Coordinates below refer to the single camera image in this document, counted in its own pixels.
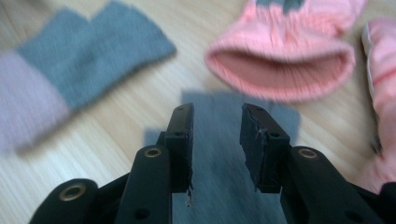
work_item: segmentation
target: wooden floor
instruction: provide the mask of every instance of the wooden floor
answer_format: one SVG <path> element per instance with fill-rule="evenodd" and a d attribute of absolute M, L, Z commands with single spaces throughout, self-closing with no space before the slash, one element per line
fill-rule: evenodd
<path fill-rule="evenodd" d="M 91 17 L 107 1 L 0 0 L 0 50 L 32 37 L 61 7 Z M 244 0 L 125 1 L 152 18 L 176 44 L 177 55 L 135 73 L 102 100 L 76 114 L 25 152 L 0 155 L 0 223 L 26 223 L 45 197 L 80 177 L 99 186 L 130 171 L 146 129 L 164 129 L 182 91 L 229 90 L 206 68 L 208 45 L 238 16 Z M 302 116 L 298 145 L 322 151 L 353 182 L 374 156 L 375 114 L 366 83 L 361 30 L 375 17 L 396 17 L 392 0 L 369 1 L 343 37 L 357 66 L 341 89 L 323 99 L 291 105 Z"/>

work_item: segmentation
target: purple fabric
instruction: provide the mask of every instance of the purple fabric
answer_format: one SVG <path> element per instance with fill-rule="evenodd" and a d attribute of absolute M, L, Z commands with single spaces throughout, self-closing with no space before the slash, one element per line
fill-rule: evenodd
<path fill-rule="evenodd" d="M 18 53 L 0 55 L 0 151 L 33 144 L 70 114 L 60 94 Z"/>

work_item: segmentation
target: lavender knit fabric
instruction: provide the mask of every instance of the lavender knit fabric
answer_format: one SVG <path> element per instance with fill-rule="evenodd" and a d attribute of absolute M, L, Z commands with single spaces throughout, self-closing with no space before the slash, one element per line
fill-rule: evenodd
<path fill-rule="evenodd" d="M 176 51 L 136 8 L 110 2 L 91 21 L 64 8 L 0 55 L 0 152 L 32 145 L 122 78 Z"/>

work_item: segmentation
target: pink knit hat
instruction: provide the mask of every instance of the pink knit hat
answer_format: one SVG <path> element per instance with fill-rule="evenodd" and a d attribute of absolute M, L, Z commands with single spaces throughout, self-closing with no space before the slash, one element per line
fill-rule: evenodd
<path fill-rule="evenodd" d="M 306 0 L 284 14 L 249 0 L 242 16 L 210 46 L 207 66 L 238 90 L 279 102 L 301 102 L 334 91 L 351 76 L 355 57 L 337 39 L 366 0 Z"/>

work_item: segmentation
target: knitted garment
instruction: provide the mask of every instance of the knitted garment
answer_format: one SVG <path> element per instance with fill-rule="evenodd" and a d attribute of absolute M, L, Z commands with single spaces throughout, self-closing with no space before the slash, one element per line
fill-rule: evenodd
<path fill-rule="evenodd" d="M 362 41 L 382 150 L 363 169 L 357 184 L 379 193 L 383 184 L 396 182 L 396 20 L 370 21 Z"/>
<path fill-rule="evenodd" d="M 60 10 L 0 56 L 0 151 L 32 145 L 123 77 L 175 51 L 155 23 L 121 3 L 90 22 Z"/>
<path fill-rule="evenodd" d="M 286 223 L 277 194 L 255 192 L 239 144 L 242 105 L 265 108 L 294 145 L 300 115 L 289 107 L 236 92 L 183 92 L 182 104 L 194 104 L 192 205 L 187 194 L 173 194 L 173 223 Z M 146 145 L 160 131 L 147 130 Z"/>
<path fill-rule="evenodd" d="M 365 3 L 248 0 L 239 19 L 210 46 L 205 62 L 252 96 L 286 103 L 317 99 L 352 75 L 354 50 L 338 37 Z"/>

